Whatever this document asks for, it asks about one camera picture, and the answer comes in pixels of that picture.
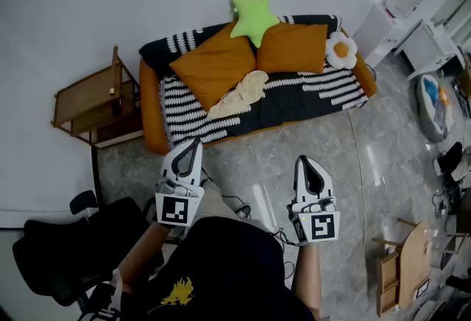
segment black office chair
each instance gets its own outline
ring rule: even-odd
[[[92,191],[75,197],[71,212],[98,207]],[[149,227],[133,199],[123,198],[87,219],[70,224],[28,220],[24,237],[13,245],[21,275],[36,294],[52,296],[62,306],[84,300],[84,293],[112,278]],[[163,264],[160,254],[155,267]]]

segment orange pillow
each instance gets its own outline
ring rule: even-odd
[[[206,111],[246,74],[255,70],[255,56],[247,37],[229,37],[234,25],[236,21],[192,52],[170,63],[171,69],[190,88]]]
[[[324,72],[327,25],[279,23],[263,35],[257,50],[257,70]]]

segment gray tile floor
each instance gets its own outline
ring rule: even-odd
[[[432,194],[441,188],[432,159],[456,141],[471,144],[471,122],[464,121],[449,85],[455,124],[446,140],[432,144],[420,130],[415,82],[407,81],[409,70],[403,59],[389,55],[376,73],[378,93],[363,108],[350,111],[360,161],[347,111],[219,144],[205,149],[203,155],[203,165],[223,194],[250,203],[253,219],[272,230],[284,228],[292,240],[294,230],[286,205],[293,197],[296,158],[307,155],[330,173],[341,211],[340,237],[321,245],[321,265],[322,313],[332,315],[333,320],[377,319],[374,259],[383,256],[383,248],[371,238],[405,238],[408,228],[398,224],[397,217],[428,220],[440,230],[436,245],[442,242],[445,219],[436,219],[431,203]],[[105,201],[132,197],[143,208],[154,194],[161,161],[161,156],[146,149],[143,139],[99,150]],[[471,185],[470,177],[465,181],[467,186]],[[227,202],[238,206],[237,200]],[[451,217],[448,230],[453,229],[453,223]],[[470,245],[467,241],[460,256],[443,272],[432,269],[429,290],[411,309],[391,314],[386,320],[411,320],[424,300],[448,296],[452,289],[439,292],[437,286],[453,271],[463,274],[471,262]],[[286,261],[295,263],[296,256],[297,248],[286,247]],[[286,271],[291,272],[291,265]],[[291,286],[291,279],[286,285]]]

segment white cabinet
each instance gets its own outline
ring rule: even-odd
[[[376,4],[369,12],[360,29],[353,35],[353,40],[364,61],[375,67],[406,34],[404,24],[392,18]]]
[[[420,22],[420,25],[409,35],[394,53],[406,54],[414,68],[407,79],[417,75],[433,72],[453,58],[458,49],[443,27],[434,27],[432,23]]]

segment shoe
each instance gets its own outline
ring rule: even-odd
[[[250,207],[250,205],[245,203],[240,208],[237,209],[235,214],[242,219],[248,219],[251,212],[252,212],[252,208]]]
[[[203,183],[205,183],[208,180],[212,181],[211,177],[209,177],[209,174],[206,172],[206,169],[201,167],[201,181],[199,182],[199,185],[202,186]]]
[[[440,168],[439,161],[437,159],[433,159],[433,169],[435,170],[435,174],[437,177],[440,177],[443,174],[442,169]]]

